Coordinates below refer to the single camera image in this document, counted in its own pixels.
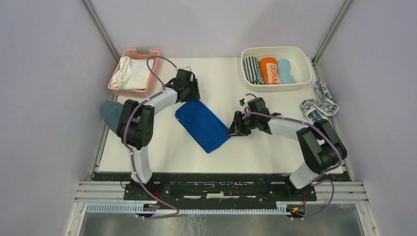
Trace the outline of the dark blue towel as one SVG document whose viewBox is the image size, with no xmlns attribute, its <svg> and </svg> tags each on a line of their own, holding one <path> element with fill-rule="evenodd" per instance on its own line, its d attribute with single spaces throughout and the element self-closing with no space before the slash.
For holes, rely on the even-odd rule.
<svg viewBox="0 0 417 236">
<path fill-rule="evenodd" d="M 228 127 L 200 100 L 186 102 L 175 117 L 196 143 L 211 153 L 226 143 Z"/>
</svg>

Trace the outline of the light blue towel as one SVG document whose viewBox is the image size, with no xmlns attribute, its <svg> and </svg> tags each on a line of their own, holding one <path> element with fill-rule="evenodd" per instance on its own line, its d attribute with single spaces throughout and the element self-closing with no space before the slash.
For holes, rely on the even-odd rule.
<svg viewBox="0 0 417 236">
<path fill-rule="evenodd" d="M 291 74 L 291 64 L 287 59 L 279 59 L 278 61 L 278 75 L 282 84 L 296 84 L 296 80 Z"/>
</svg>

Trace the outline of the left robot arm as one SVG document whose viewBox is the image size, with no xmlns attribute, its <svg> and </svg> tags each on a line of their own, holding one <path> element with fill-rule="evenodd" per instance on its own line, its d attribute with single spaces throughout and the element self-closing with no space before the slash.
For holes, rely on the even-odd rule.
<svg viewBox="0 0 417 236">
<path fill-rule="evenodd" d="M 200 99 L 198 80 L 189 70 L 178 69 L 176 76 L 156 94 L 141 102 L 125 101 L 117 136 L 129 153 L 131 179 L 138 183 L 136 194 L 143 200 L 154 196 L 155 188 L 148 181 L 152 177 L 149 163 L 148 145 L 152 140 L 154 117 L 167 107 Z"/>
</svg>

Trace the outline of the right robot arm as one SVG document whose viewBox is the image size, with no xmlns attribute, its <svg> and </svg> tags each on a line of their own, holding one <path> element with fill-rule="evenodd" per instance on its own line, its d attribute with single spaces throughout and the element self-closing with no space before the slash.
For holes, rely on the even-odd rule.
<svg viewBox="0 0 417 236">
<path fill-rule="evenodd" d="M 303 163 L 285 180 L 284 195 L 291 201 L 304 194 L 304 188 L 326 172 L 338 168 L 347 157 L 347 149 L 330 122 L 313 123 L 270 113 L 263 98 L 241 99 L 242 111 L 236 111 L 227 136 L 248 136 L 252 130 L 284 136 L 299 143 Z"/>
</svg>

